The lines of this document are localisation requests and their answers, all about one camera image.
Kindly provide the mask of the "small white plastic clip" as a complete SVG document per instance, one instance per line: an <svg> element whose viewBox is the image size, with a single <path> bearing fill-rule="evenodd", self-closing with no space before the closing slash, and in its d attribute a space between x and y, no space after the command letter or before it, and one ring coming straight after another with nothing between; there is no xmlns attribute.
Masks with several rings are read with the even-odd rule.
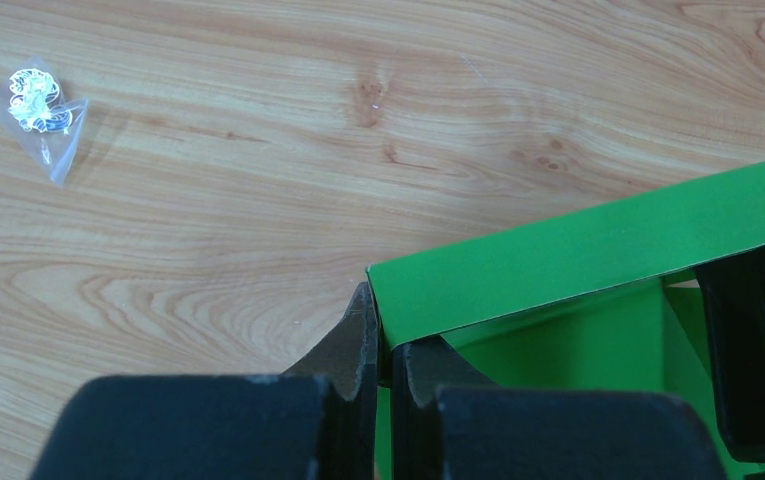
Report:
<svg viewBox="0 0 765 480"><path fill-rule="evenodd" d="M20 64L0 85L0 124L61 187L79 148L90 108L87 98L69 99L40 57Z"/></svg>

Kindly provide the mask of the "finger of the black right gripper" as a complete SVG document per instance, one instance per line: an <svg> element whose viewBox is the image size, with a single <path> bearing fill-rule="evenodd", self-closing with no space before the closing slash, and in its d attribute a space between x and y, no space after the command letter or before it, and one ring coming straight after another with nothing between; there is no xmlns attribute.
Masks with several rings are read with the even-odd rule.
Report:
<svg viewBox="0 0 765 480"><path fill-rule="evenodd" d="M694 270L717 427L730 455L765 462L765 246Z"/></svg>

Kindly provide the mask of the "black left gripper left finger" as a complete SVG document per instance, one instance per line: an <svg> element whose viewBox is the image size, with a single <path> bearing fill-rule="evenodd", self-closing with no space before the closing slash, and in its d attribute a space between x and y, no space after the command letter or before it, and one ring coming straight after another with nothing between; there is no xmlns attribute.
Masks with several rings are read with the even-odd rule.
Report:
<svg viewBox="0 0 765 480"><path fill-rule="evenodd" d="M380 328L367 283L277 374L110 375L69 400L35 479L370 479Z"/></svg>

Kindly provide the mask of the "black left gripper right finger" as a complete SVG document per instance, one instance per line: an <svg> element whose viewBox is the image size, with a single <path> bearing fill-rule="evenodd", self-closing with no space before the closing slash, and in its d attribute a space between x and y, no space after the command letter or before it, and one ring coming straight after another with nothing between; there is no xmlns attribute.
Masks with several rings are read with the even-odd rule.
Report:
<svg viewBox="0 0 765 480"><path fill-rule="evenodd" d="M391 356L397 479L722 479L703 422L658 393L506 388L443 338Z"/></svg>

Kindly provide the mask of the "green paper box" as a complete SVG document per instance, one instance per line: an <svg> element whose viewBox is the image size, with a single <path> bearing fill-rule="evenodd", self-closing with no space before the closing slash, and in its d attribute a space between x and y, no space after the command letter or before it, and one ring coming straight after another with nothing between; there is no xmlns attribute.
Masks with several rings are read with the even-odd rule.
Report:
<svg viewBox="0 0 765 480"><path fill-rule="evenodd" d="M765 246L765 162L389 260L389 347L439 335L509 387L667 392L716 425L693 268Z"/></svg>

